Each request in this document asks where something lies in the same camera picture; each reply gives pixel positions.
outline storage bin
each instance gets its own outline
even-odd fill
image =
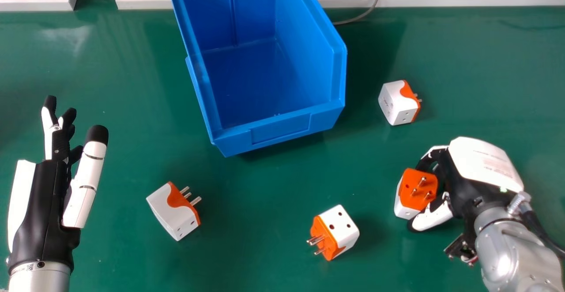
[[[317,0],[172,0],[210,141],[225,157],[330,129],[347,49]]]

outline table surface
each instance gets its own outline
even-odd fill
[[[60,111],[78,109],[75,143],[92,124],[110,131],[72,291],[484,291],[478,268],[442,253],[461,221],[413,234],[393,214],[404,168],[459,135],[507,151],[564,241],[565,8],[387,8],[338,30],[349,65],[335,128],[226,159],[208,140],[171,11],[79,0],[73,13],[0,14],[0,237],[16,160],[42,159],[39,110],[53,94]],[[376,98],[398,79],[422,112],[390,127]],[[178,243],[145,202],[169,180],[203,198],[201,227]],[[327,262],[305,240],[336,204],[361,236]]]

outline gray cable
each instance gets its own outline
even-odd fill
[[[371,5],[371,7],[365,11],[365,13],[359,15],[359,16],[355,16],[352,19],[346,19],[345,21],[339,21],[339,22],[333,22],[333,25],[343,25],[343,24],[347,24],[347,23],[351,23],[351,22],[355,22],[355,21],[359,21],[360,19],[362,19],[363,17],[366,17],[367,15],[369,15],[369,13],[373,12],[373,10],[377,7],[377,3],[379,2],[379,0],[375,0],[375,2],[373,3],[373,5]]]

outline robotic hand holding adapter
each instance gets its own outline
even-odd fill
[[[108,145],[108,129],[95,125],[85,145],[70,148],[76,110],[55,115],[57,99],[41,108],[45,160],[19,160],[8,210],[6,260],[10,292],[67,292],[77,248],[92,207]],[[79,161],[73,178],[71,167]]]
[[[505,151],[459,137],[404,172],[394,212],[414,232],[463,219],[464,232],[444,252],[469,266],[478,261],[490,292],[564,292],[565,250],[543,230],[530,199]]]

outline label on robotic hand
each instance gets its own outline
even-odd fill
[[[448,150],[462,177],[516,193],[524,190],[516,168],[499,147],[477,139],[458,137],[450,143]]]

